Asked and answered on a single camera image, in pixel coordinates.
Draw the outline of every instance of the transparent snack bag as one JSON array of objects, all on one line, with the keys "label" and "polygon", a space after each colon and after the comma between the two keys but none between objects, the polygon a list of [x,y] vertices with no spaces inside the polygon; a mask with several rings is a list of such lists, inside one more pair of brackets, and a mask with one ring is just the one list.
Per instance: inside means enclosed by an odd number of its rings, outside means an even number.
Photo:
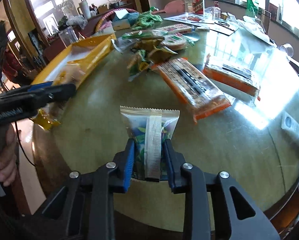
[{"label": "transparent snack bag", "polygon": [[187,105],[195,123],[231,106],[224,93],[183,58],[164,62],[155,69],[178,99]]},{"label": "transparent snack bag", "polygon": [[140,180],[167,180],[161,145],[171,139],[180,112],[121,106],[120,111],[128,136],[136,143],[133,178]]}]

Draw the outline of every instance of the finger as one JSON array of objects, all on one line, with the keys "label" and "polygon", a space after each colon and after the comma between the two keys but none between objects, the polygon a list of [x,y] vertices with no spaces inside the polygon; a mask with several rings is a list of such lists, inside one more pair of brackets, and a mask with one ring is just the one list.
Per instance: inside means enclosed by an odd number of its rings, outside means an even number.
[{"label": "finger", "polygon": [[0,170],[6,168],[6,166],[11,162],[11,159],[15,156],[15,147],[16,140],[0,152]]},{"label": "finger", "polygon": [[0,182],[4,182],[13,172],[13,169],[16,167],[16,155],[13,156],[10,163],[3,169],[0,170]]},{"label": "finger", "polygon": [[15,166],[15,168],[13,169],[12,174],[8,177],[8,179],[3,183],[4,187],[8,187],[10,184],[12,184],[16,178],[16,174],[17,174],[17,168]]},{"label": "finger", "polygon": [[10,124],[6,132],[6,145],[10,145],[15,140],[14,127]]}]

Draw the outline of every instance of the water bottle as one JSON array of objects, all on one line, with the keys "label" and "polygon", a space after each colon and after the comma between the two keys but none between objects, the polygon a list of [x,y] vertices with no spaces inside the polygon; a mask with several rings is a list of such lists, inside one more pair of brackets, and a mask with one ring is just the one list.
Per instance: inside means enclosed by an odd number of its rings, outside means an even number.
[{"label": "water bottle", "polygon": [[256,0],[247,0],[248,7],[246,9],[246,15],[256,18],[258,15],[258,3]]}]

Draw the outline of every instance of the paper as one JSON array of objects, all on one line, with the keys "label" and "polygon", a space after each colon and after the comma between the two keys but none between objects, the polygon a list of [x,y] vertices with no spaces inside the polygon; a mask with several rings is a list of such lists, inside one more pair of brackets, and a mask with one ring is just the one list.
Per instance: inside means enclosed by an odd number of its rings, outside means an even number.
[{"label": "paper", "polygon": [[192,24],[195,26],[206,26],[206,24],[214,24],[214,21],[198,14],[181,14],[178,16],[164,18],[164,20]]},{"label": "paper", "polygon": [[124,18],[124,16],[126,14],[128,14],[128,11],[126,9],[118,10],[118,11],[115,11],[115,14],[116,14],[117,18],[121,20]]}]

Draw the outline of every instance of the round table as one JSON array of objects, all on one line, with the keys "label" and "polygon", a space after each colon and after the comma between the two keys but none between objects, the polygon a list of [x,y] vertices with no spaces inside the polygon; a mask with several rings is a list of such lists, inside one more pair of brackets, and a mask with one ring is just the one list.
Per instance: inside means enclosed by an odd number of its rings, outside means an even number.
[{"label": "round table", "polygon": [[[172,24],[164,20],[159,26]],[[199,70],[208,53],[250,68],[259,75],[261,100],[213,81],[232,106],[195,125],[157,73],[128,82],[131,52],[114,50],[70,100],[61,126],[51,132],[35,126],[35,161],[42,164],[37,169],[45,192],[54,190],[70,170],[93,172],[124,149],[128,135],[120,106],[177,109],[172,144],[187,162],[213,174],[227,171],[261,210],[270,211],[268,217],[280,210],[299,183],[299,147],[281,128],[285,112],[299,124],[299,77],[282,52],[245,30],[231,36],[212,30],[198,34],[195,46],[179,56]],[[128,193],[115,194],[114,207],[146,225],[182,231],[184,201],[184,195],[171,193],[166,181],[132,180]]]}]

